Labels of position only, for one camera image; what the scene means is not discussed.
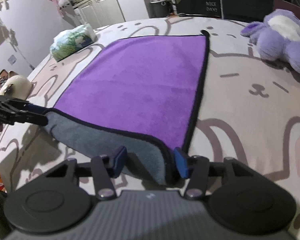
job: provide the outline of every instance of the cabinet door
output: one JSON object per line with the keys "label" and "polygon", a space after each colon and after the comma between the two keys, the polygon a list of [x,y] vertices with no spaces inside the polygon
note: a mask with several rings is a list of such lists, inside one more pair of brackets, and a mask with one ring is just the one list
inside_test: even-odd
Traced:
{"label": "cabinet door", "polygon": [[84,15],[85,20],[90,23],[93,29],[100,28],[102,26],[98,20],[98,16],[92,2],[88,2],[80,6],[80,10]]}
{"label": "cabinet door", "polygon": [[100,23],[104,25],[111,25],[124,22],[122,12],[120,10],[117,0],[94,0],[96,12],[100,15]]}

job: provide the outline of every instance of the cartoon print bedsheet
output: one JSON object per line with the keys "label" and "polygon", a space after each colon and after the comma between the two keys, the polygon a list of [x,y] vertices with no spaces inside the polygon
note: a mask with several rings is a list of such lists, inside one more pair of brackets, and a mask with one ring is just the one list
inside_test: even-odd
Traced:
{"label": "cartoon print bedsheet", "polygon": [[[205,94],[189,154],[210,161],[235,157],[288,190],[298,203],[289,231],[300,239],[300,75],[288,64],[262,62],[249,39],[240,36],[244,26],[227,20],[172,17],[100,28],[94,44],[60,62],[47,56],[37,66],[28,77],[35,84],[29,101],[52,107],[74,77],[117,39],[196,35],[207,30]],[[8,192],[71,158],[89,161],[35,125],[6,125],[0,135],[0,174]],[[154,188],[124,174],[113,183],[118,194],[123,189]],[[91,178],[80,179],[80,186],[94,194]]]}

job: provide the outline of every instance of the plush toy leg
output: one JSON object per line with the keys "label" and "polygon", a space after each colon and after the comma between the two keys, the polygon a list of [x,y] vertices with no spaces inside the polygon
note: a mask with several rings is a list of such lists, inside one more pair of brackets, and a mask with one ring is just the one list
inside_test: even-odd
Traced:
{"label": "plush toy leg", "polygon": [[284,57],[300,73],[300,42],[291,41],[284,50]]}
{"label": "plush toy leg", "polygon": [[260,57],[265,60],[275,61],[283,53],[284,38],[271,28],[266,28],[260,33],[257,49]]}

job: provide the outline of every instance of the plush toy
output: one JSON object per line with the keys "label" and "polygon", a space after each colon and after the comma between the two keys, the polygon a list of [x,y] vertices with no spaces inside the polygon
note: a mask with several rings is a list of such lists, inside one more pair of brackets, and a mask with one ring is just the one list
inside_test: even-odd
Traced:
{"label": "plush toy", "polygon": [[291,11],[277,9],[263,23],[249,23],[241,35],[250,37],[262,59],[287,61],[300,73],[300,20]]}

